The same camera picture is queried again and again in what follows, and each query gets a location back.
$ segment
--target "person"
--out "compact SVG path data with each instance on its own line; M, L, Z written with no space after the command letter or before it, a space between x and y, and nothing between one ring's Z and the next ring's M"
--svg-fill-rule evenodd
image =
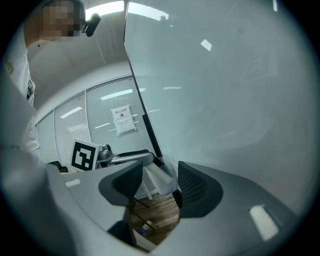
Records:
M32 106L36 86L30 76L28 47L41 41L62 42L64 38L78 36L85 23L86 9L82 1L50 0L35 10L15 33L2 65L13 84ZM31 153L40 148L33 118L25 130L20 148Z

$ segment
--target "white shirt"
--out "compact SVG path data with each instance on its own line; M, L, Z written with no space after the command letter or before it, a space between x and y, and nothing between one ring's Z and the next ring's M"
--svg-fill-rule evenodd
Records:
M27 52L24 27L22 25L11 40L4 55L3 64L13 84L15 84L22 96L33 106L36 87L30 78ZM27 98L28 87L30 89L30 96ZM21 148L28 152L33 152L40 148L33 117L24 132Z

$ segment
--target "black mesh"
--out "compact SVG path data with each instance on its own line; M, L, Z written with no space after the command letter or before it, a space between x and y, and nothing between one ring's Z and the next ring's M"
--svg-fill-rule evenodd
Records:
M207 215L218 206L224 194L216 179L183 161L179 161L178 165L178 183L182 194L180 218Z
M199 176L179 165L178 183L182 190L182 206L195 202L206 194L208 184Z
M137 166L112 181L112 185L116 191L132 200L142 183L142 168Z

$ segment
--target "ceiling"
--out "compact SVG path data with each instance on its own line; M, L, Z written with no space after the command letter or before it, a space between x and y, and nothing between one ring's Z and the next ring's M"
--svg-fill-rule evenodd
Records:
M113 2L112 0L82 0L85 8ZM36 86L34 107L68 82L104 65L126 61L124 48L125 11L103 15L93 36L81 33L71 41L39 42L28 48L31 79ZM65 77L64 84L55 84Z

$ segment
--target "wooden floor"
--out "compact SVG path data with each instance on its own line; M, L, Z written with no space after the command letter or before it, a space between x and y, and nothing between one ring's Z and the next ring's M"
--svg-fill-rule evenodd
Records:
M153 200L149 200L147 197L141 200L144 204L149 206L149 208L136 202L134 211L145 221L149 220L152 222L151 226L155 228L155 230L149 228L145 238L155 245L158 245L177 226L179 221L179 208L172 194L162 196L157 193L152 197ZM144 222L132 213L130 214L130 217L132 228L139 232L144 225Z

